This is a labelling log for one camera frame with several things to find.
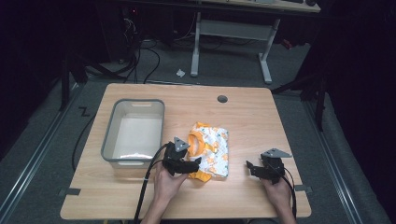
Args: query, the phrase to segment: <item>cable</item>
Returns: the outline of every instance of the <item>cable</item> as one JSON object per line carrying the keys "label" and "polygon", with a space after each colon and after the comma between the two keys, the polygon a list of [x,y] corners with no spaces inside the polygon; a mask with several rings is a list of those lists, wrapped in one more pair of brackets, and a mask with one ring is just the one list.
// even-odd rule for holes
{"label": "cable", "polygon": [[149,51],[155,53],[155,54],[157,55],[157,57],[158,57],[158,62],[157,62],[157,65],[154,67],[154,69],[153,69],[150,73],[148,73],[148,74],[146,75],[146,78],[145,78],[145,80],[143,81],[143,84],[146,84],[147,80],[149,79],[149,76],[151,76],[151,74],[152,74],[152,73],[158,68],[158,66],[160,65],[160,55],[159,55],[157,52],[155,52],[154,50],[152,50],[152,49],[146,49],[146,50],[149,50]]}
{"label": "cable", "polygon": [[[194,44],[194,40],[191,40],[192,37],[194,37],[194,35],[187,36],[184,39],[179,39],[178,41],[174,41],[173,43],[178,45],[178,46],[181,46],[181,47],[190,47],[190,46],[192,46]],[[181,41],[189,41],[190,43],[189,44],[185,44],[185,45],[178,43],[178,42],[181,42]]]}
{"label": "cable", "polygon": [[294,179],[293,179],[293,176],[291,175],[291,173],[290,173],[290,171],[288,170],[288,169],[286,169],[286,168],[284,168],[288,173],[289,173],[289,176],[290,176],[290,178],[291,178],[291,182],[292,182],[292,184],[293,184],[293,186],[294,186]]}
{"label": "cable", "polygon": [[285,176],[281,176],[282,179],[286,181],[286,183],[289,185],[290,191],[291,191],[291,198],[293,200],[293,206],[291,207],[291,211],[294,215],[294,219],[297,218],[297,200],[296,200],[296,192],[294,191],[294,185],[293,187],[291,186],[289,180]]}
{"label": "cable", "polygon": [[73,171],[74,171],[74,172],[75,172],[76,169],[77,169],[76,164],[75,164],[75,156],[76,156],[76,151],[77,151],[78,143],[79,143],[79,141],[81,140],[81,137],[82,137],[82,135],[84,134],[85,130],[88,128],[88,126],[90,125],[90,123],[93,121],[93,119],[94,119],[95,117],[96,117],[96,113],[92,116],[92,118],[88,121],[88,123],[85,125],[84,129],[83,129],[83,130],[81,131],[81,133],[79,134],[78,140],[77,140],[77,142],[76,142],[76,144],[75,144],[75,147],[74,147],[74,149],[73,149],[73,154],[72,154],[72,168],[73,168]]}
{"label": "cable", "polygon": [[221,46],[222,46],[222,44],[223,44],[223,40],[224,40],[224,37],[219,37],[219,36],[212,36],[211,38],[210,37],[207,37],[206,39],[219,39],[219,43],[218,43],[218,45],[217,46],[215,46],[214,48],[205,48],[201,43],[200,43],[200,48],[202,48],[202,49],[218,49],[218,48],[220,48]]}
{"label": "cable", "polygon": [[185,38],[189,38],[190,36],[193,36],[193,35],[189,35],[189,34],[191,33],[192,27],[194,26],[194,22],[195,22],[196,16],[197,16],[197,13],[194,12],[189,31],[184,36],[182,36],[181,38],[175,39],[174,41],[182,40],[182,39],[185,39]]}
{"label": "cable", "polygon": [[253,44],[253,43],[259,42],[259,40],[249,39],[249,40],[245,40],[243,43],[238,43],[238,42],[232,41],[232,39],[235,39],[235,38],[225,38],[224,42],[227,43],[227,44],[233,44],[233,45],[238,45],[238,46],[244,46],[244,45],[248,45],[248,44]]}
{"label": "cable", "polygon": [[[141,47],[142,47],[142,45],[139,46],[139,51],[138,51],[138,55],[137,55],[136,66],[137,66],[137,65],[139,64],[139,62],[140,62]],[[137,84],[137,67],[134,69],[134,84]]]}
{"label": "cable", "polygon": [[128,80],[129,76],[132,74],[133,71],[136,73],[136,67],[137,67],[137,64],[139,63],[139,61],[138,61],[138,59],[136,59],[135,55],[134,55],[133,59],[134,59],[134,66],[132,67],[131,71],[128,73],[128,75],[123,80],[123,83],[125,83]]}
{"label": "cable", "polygon": [[131,21],[131,20],[129,20],[129,19],[126,19],[126,18],[124,18],[124,20],[127,21],[128,24],[129,24],[129,26],[128,26],[128,28],[126,29],[125,33],[129,30],[129,28],[131,28],[131,26],[133,26],[133,27],[134,27],[134,34],[135,34],[135,33],[136,33],[136,26],[134,25],[134,22]]}
{"label": "cable", "polygon": [[154,157],[152,158],[151,163],[148,166],[148,171],[146,172],[145,178],[143,180],[142,189],[140,190],[139,203],[137,204],[136,213],[134,214],[134,224],[139,223],[140,209],[142,207],[143,199],[145,198],[146,186],[148,185],[148,182],[149,182],[150,171],[151,171],[152,167],[158,162],[158,161],[156,161],[156,162],[154,162],[154,161],[160,155],[161,150],[163,150],[167,146],[168,146],[168,144],[165,144],[158,149],[158,151],[155,153]]}
{"label": "cable", "polygon": [[124,73],[124,72],[126,72],[126,71],[128,71],[128,70],[130,70],[130,69],[133,69],[133,68],[137,65],[137,63],[136,63],[135,60],[134,60],[134,58],[135,58],[134,51],[135,51],[136,49],[140,48],[141,42],[139,41],[139,39],[140,39],[140,36],[141,36],[141,35],[142,35],[142,31],[137,32],[137,33],[135,34],[134,40],[135,40],[136,45],[134,46],[134,43],[133,43],[132,46],[130,47],[131,51],[128,52],[128,54],[130,54],[130,53],[132,52],[132,56],[131,56],[131,60],[129,61],[128,65],[126,65],[125,67],[121,68],[120,70],[117,70],[117,71],[114,71],[114,72],[113,72],[113,71],[109,71],[108,69],[106,69],[105,67],[103,67],[103,66],[102,66],[101,64],[99,64],[99,63],[93,63],[93,62],[91,62],[90,60],[85,59],[85,58],[83,58],[83,57],[81,57],[81,56],[79,56],[79,55],[77,55],[77,56],[78,56],[85,64],[88,64],[88,65],[90,65],[91,67],[93,67],[94,69],[96,69],[97,71],[99,71],[99,73],[97,73],[97,72],[94,72],[94,71],[92,71],[91,69],[85,67],[85,71],[86,71],[87,73],[90,73],[90,74],[95,75],[95,76],[108,75],[108,76],[114,77],[114,78],[116,78],[116,79],[125,79],[125,77],[120,76],[120,74],[121,74],[121,73]]}
{"label": "cable", "polygon": [[158,161],[155,161],[153,164],[152,164],[152,166],[154,167],[155,166],[155,164],[157,164],[158,162],[160,162],[160,161],[163,161],[163,160],[158,160]]}

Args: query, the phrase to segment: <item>black cable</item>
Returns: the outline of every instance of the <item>black cable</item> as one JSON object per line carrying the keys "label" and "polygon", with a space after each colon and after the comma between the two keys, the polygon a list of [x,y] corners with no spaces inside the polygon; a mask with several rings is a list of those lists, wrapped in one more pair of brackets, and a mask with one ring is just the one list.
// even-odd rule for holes
{"label": "black cable", "polygon": [[152,50],[152,49],[146,49],[146,50],[149,50],[149,51],[155,53],[155,54],[157,55],[157,57],[158,57],[158,62],[157,62],[157,65],[154,67],[154,69],[153,69],[150,73],[148,73],[148,75],[146,75],[146,78],[145,78],[145,80],[143,81],[143,84],[146,84],[147,80],[149,79],[149,76],[151,76],[151,74],[152,74],[152,73],[158,68],[158,66],[160,65],[160,55],[159,55],[157,52],[155,52],[154,50]]}
{"label": "black cable", "polygon": [[231,41],[230,38],[228,38],[228,39],[226,38],[226,39],[224,39],[223,41],[224,41],[224,43],[227,43],[227,44],[238,45],[238,46],[244,46],[244,45],[256,43],[256,42],[258,42],[259,40],[249,39],[249,40],[245,40],[243,43],[238,43],[238,42],[235,42],[235,41]]}
{"label": "black cable", "polygon": [[93,63],[93,62],[91,62],[90,60],[88,60],[88,59],[86,59],[86,58],[83,58],[83,57],[81,57],[81,56],[79,56],[79,55],[77,55],[77,56],[78,56],[85,64],[88,64],[88,65],[90,65],[91,67],[93,67],[94,69],[96,69],[97,71],[99,71],[99,73],[97,73],[97,72],[94,72],[94,71],[92,71],[91,69],[85,67],[85,71],[86,71],[87,73],[90,73],[90,74],[95,75],[95,76],[108,75],[108,76],[114,77],[114,78],[116,78],[116,79],[125,79],[125,77],[120,76],[120,74],[121,74],[121,73],[124,73],[124,72],[126,72],[126,71],[128,71],[128,70],[130,70],[130,69],[133,69],[133,68],[136,66],[136,62],[135,62],[135,60],[134,60],[134,58],[135,58],[134,51],[135,51],[137,48],[140,48],[141,41],[139,41],[139,39],[140,39],[140,36],[141,36],[141,35],[142,35],[142,31],[139,31],[138,33],[136,33],[136,34],[134,35],[135,43],[133,43],[132,46],[130,47],[130,51],[131,51],[131,52],[128,52],[128,54],[132,53],[132,56],[131,56],[132,59],[129,61],[128,65],[126,65],[125,67],[121,68],[120,70],[117,70],[117,71],[114,71],[114,72],[113,72],[113,71],[109,71],[108,69],[104,68],[104,67],[103,67],[101,64],[99,64],[99,63]]}
{"label": "black cable", "polygon": [[135,56],[135,55],[134,55],[133,59],[134,59],[134,66],[132,67],[131,71],[128,73],[128,75],[127,75],[127,76],[125,77],[125,79],[123,80],[123,83],[125,83],[126,81],[128,81],[129,76],[132,74],[132,72],[133,72],[134,70],[136,70],[138,60],[136,59],[136,56]]}
{"label": "black cable", "polygon": [[[181,47],[190,47],[190,46],[192,46],[192,45],[194,44],[194,40],[190,40],[190,38],[192,38],[192,37],[194,37],[194,35],[187,36],[187,37],[185,37],[185,38],[183,38],[183,39],[174,40],[173,43],[176,44],[176,45],[178,45],[178,46],[181,46]],[[186,44],[186,45],[184,45],[184,44],[179,44],[178,42],[181,42],[181,41],[189,41],[190,43],[189,43],[189,44]]]}
{"label": "black cable", "polygon": [[90,125],[90,123],[93,121],[93,119],[94,119],[95,117],[96,117],[96,113],[92,116],[92,118],[88,121],[88,123],[85,125],[84,129],[83,129],[83,130],[81,131],[81,133],[79,134],[78,140],[77,140],[77,142],[76,142],[76,144],[75,144],[75,147],[74,147],[74,149],[73,149],[73,154],[72,154],[72,168],[73,168],[73,171],[74,171],[74,172],[75,172],[76,169],[77,169],[76,164],[75,164],[75,156],[76,156],[76,151],[77,151],[78,143],[79,143],[79,141],[81,140],[81,137],[82,137],[82,135],[84,134],[85,130],[88,128],[88,126]]}
{"label": "black cable", "polygon": [[194,27],[194,24],[196,24],[196,22],[195,22],[196,17],[197,17],[197,12],[194,12],[194,15],[192,16],[192,22],[191,22],[191,26],[190,26],[189,31],[187,31],[187,33],[186,33],[185,35],[183,35],[182,37],[177,38],[177,39],[174,39],[174,41],[173,41],[174,43],[177,44],[177,41],[178,41],[178,40],[183,40],[183,39],[186,39],[186,38],[190,38],[190,37],[192,37],[192,36],[195,36],[195,35],[191,35],[191,30],[192,30],[192,28]]}
{"label": "black cable", "polygon": [[150,171],[151,171],[152,167],[154,166],[154,164],[157,163],[157,161],[156,162],[154,162],[154,161],[160,155],[161,150],[163,150],[167,146],[168,146],[168,144],[165,144],[158,149],[158,151],[155,153],[154,157],[152,158],[151,163],[148,166],[148,171],[146,172],[145,178],[143,180],[142,189],[140,190],[140,197],[139,197],[139,202],[136,207],[136,213],[134,214],[134,224],[139,223],[140,209],[142,207],[143,199],[145,198],[145,192],[146,192],[146,187],[149,182]]}
{"label": "black cable", "polygon": [[[142,45],[139,46],[139,51],[138,51],[138,54],[137,54],[136,66],[137,66],[137,65],[139,64],[139,62],[140,62],[141,48],[142,48]],[[134,84],[137,84],[137,67],[134,69]]]}
{"label": "black cable", "polygon": [[157,164],[157,163],[160,162],[160,161],[163,161],[163,160],[155,161],[154,164],[152,164],[152,166],[155,166],[155,164]]}
{"label": "black cable", "polygon": [[290,176],[290,178],[291,178],[291,183],[292,183],[292,185],[294,186],[294,179],[293,179],[293,176],[291,175],[291,173],[290,173],[290,171],[288,170],[288,169],[286,169],[286,168],[284,168],[288,173],[289,173],[289,176]]}
{"label": "black cable", "polygon": [[204,44],[204,43],[200,43],[200,48],[201,49],[209,49],[209,50],[213,50],[213,49],[218,49],[218,48],[220,48],[221,46],[222,46],[222,44],[223,44],[223,41],[224,41],[224,37],[219,37],[219,36],[213,36],[212,38],[210,38],[210,37],[208,37],[207,38],[208,40],[210,40],[210,39],[219,39],[219,43],[218,43],[218,45],[217,46],[215,46],[214,48],[205,48],[202,44]]}

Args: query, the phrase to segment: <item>white plastic container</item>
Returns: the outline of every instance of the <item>white plastic container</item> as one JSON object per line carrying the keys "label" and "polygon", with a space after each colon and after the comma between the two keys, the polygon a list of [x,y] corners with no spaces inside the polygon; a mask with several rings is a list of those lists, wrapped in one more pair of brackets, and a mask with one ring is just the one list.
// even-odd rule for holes
{"label": "white plastic container", "polygon": [[163,101],[121,99],[114,104],[102,157],[114,168],[147,168],[163,139]]}

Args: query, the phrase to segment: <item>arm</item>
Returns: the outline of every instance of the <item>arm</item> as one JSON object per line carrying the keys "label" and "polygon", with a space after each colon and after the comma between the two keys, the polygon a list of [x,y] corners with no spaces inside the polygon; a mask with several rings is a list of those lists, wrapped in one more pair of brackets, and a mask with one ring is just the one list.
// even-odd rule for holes
{"label": "arm", "polygon": [[277,215],[279,216],[280,223],[282,224],[296,224],[297,221],[290,207],[291,192],[289,185],[282,178],[279,182],[272,184],[271,180],[261,179],[262,184],[267,191],[268,199],[274,206]]}
{"label": "arm", "polygon": [[158,224],[171,200],[177,195],[181,184],[189,175],[171,176],[161,162],[156,165],[154,199],[141,224]]}

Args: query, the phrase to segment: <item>table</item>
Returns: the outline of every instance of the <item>table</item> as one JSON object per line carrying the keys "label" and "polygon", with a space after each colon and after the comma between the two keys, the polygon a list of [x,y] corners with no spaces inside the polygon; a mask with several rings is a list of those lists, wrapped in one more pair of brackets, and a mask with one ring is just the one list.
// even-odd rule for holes
{"label": "table", "polygon": [[[272,4],[262,4],[257,3],[255,1],[247,1],[247,0],[201,0],[202,2],[207,3],[218,3],[224,5],[235,5],[241,7],[258,7],[258,8],[271,8],[275,10],[292,10],[292,11],[301,11],[301,12],[320,12],[320,7],[318,5],[314,5],[313,7],[308,6],[307,4],[299,4],[292,3],[286,1],[275,0]],[[270,75],[270,71],[268,69],[267,57],[270,52],[271,46],[274,42],[274,38],[276,36],[276,31],[278,25],[280,23],[280,19],[277,18],[272,25],[258,25],[258,24],[247,24],[240,22],[229,22],[229,21],[213,21],[213,20],[201,20],[201,13],[197,13],[197,20],[195,25],[195,43],[194,50],[192,53],[191,60],[191,76],[198,76],[198,68],[199,68],[199,42],[200,35],[218,35],[218,36],[228,36],[234,38],[245,38],[245,39],[255,39],[265,41],[265,46],[262,49],[262,53],[259,53],[259,61],[262,67],[262,75],[264,78],[264,82],[266,84],[271,84],[272,79]]]}
{"label": "table", "polygon": [[[228,101],[220,103],[218,96]],[[246,161],[261,165],[260,154],[273,147],[291,153],[271,92],[265,88],[109,84],[83,149],[61,210],[64,219],[133,219],[145,169],[114,169],[101,157],[101,146],[113,105],[121,98],[161,99],[165,104],[163,143],[174,136],[187,141],[196,121],[229,131],[229,176],[206,183],[187,179],[163,218],[276,217],[260,180],[249,174]],[[296,185],[302,180],[294,158],[283,159]],[[148,182],[140,217],[153,197],[154,171]],[[297,217],[311,208],[297,191]]]}

